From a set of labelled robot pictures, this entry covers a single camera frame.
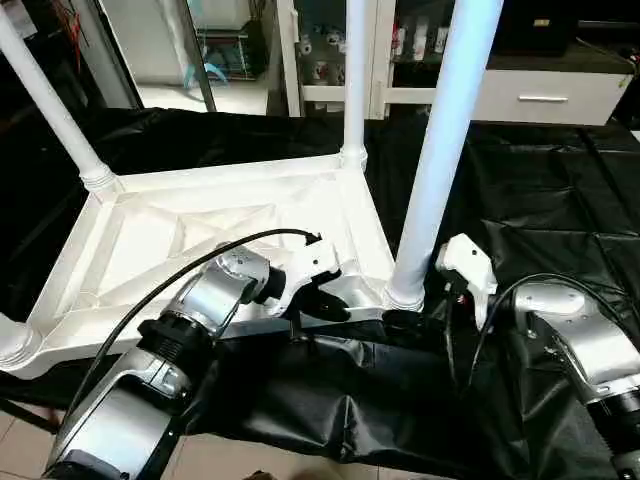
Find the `tiled floor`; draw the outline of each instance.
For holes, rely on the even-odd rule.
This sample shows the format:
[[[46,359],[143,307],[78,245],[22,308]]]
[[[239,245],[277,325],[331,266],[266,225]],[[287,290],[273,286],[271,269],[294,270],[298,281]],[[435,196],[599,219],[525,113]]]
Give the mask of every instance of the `tiled floor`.
[[[219,112],[245,115],[266,115],[267,80],[234,81],[229,85],[211,83],[211,91]],[[146,108],[179,108],[194,112],[206,112],[199,88],[185,90],[181,87],[138,85],[138,92]]]
[[[0,480],[39,478],[53,437],[0,412]],[[438,477],[369,465],[339,465],[322,457],[299,455],[250,442],[214,435],[180,439],[162,476],[163,480],[242,480],[257,470],[278,480],[314,473],[314,480],[435,480]]]

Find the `white cabinet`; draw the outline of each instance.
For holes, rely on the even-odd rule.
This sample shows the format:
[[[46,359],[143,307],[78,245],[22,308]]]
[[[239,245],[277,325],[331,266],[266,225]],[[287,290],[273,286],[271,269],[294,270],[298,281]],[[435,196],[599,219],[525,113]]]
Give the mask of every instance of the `white cabinet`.
[[[367,1],[365,16],[367,19],[367,43],[372,46],[368,51],[367,58],[364,59],[365,78],[371,78],[373,66],[376,33],[376,12],[379,0]],[[316,2],[316,5],[323,5],[324,2]],[[332,4],[334,9],[342,9],[346,12],[346,0],[327,0],[327,4]],[[304,11],[299,11],[294,0],[277,0],[278,23],[280,30],[280,41],[282,44],[282,62],[284,67],[285,89],[287,93],[287,105],[289,116],[299,117],[304,111],[303,102],[344,102],[344,86],[339,85],[314,85],[305,83],[304,75],[300,67],[300,52],[297,45],[300,43],[304,30],[300,27]],[[344,26],[338,27],[344,32]],[[371,83],[366,84],[365,111],[370,109]]]
[[[327,0],[324,5],[346,0]],[[429,5],[447,3],[428,0]],[[304,102],[343,102],[344,88],[336,85],[313,85],[302,80],[302,62],[296,61],[300,41],[300,17],[294,0],[278,0],[278,19],[282,42],[285,84],[291,116],[303,114]],[[368,43],[365,60],[366,117],[382,119],[394,104],[430,105],[435,97],[437,71],[442,56],[425,54],[414,62],[405,51],[403,58],[394,58],[391,51],[394,22],[402,23],[395,0],[370,0],[366,12]],[[485,73],[474,119],[499,122],[543,124],[603,125],[633,74],[631,68],[596,50],[582,45],[571,46],[565,56],[558,57],[497,57],[492,56]],[[398,81],[399,71],[411,72],[421,67],[431,75],[429,85],[415,87]]]
[[[487,70],[474,118],[604,125],[625,80],[621,74]]]

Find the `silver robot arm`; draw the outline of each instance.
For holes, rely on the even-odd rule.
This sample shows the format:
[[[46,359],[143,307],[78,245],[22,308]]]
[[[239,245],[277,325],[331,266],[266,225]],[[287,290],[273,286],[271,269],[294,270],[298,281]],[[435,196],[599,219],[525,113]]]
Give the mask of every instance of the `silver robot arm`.
[[[640,479],[640,353],[589,295],[528,283],[513,297],[519,330],[549,339],[576,395],[613,453],[622,480]]]
[[[464,234],[442,246],[436,268],[474,297],[480,330],[497,284],[491,260]],[[640,353],[589,294],[556,280],[517,287],[511,306],[518,329],[548,341],[577,397],[613,453],[621,480],[640,480]]]
[[[138,344],[65,419],[44,477],[159,478],[191,402],[212,383],[216,341],[239,305],[255,301],[281,312],[315,275],[339,274],[335,251],[322,240],[302,249],[300,258],[291,279],[245,247],[207,263],[157,320],[140,324]]]

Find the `cabinet drawer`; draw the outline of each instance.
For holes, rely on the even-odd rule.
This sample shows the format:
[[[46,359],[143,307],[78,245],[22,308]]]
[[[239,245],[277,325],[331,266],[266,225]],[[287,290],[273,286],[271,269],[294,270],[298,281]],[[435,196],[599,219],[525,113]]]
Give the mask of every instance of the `cabinet drawer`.
[[[628,82],[604,73],[487,70],[473,118],[604,125]]]

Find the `black tablecloth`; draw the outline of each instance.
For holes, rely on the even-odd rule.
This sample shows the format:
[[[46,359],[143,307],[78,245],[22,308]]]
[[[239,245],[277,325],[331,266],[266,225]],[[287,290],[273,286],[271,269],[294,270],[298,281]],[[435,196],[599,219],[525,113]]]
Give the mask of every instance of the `black tablecloth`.
[[[366,177],[394,252],[425,125],[420,116],[367,124]],[[84,129],[118,174],[333,153],[342,137],[340,121],[163,110],[104,111]],[[42,121],[0,138],[0,152],[8,193],[0,310],[24,319],[86,195]],[[502,284],[539,271],[588,282],[638,343],[638,179],[640,144],[619,127],[474,125],[439,241],[467,233]],[[401,317],[318,332],[311,343],[282,335],[229,342],[198,430],[460,478],[614,478],[558,365],[508,318],[471,393],[453,393],[437,274],[427,288],[417,328]],[[463,357],[473,340],[460,336]],[[31,382],[3,375],[0,395],[64,408],[85,368],[70,362]]]

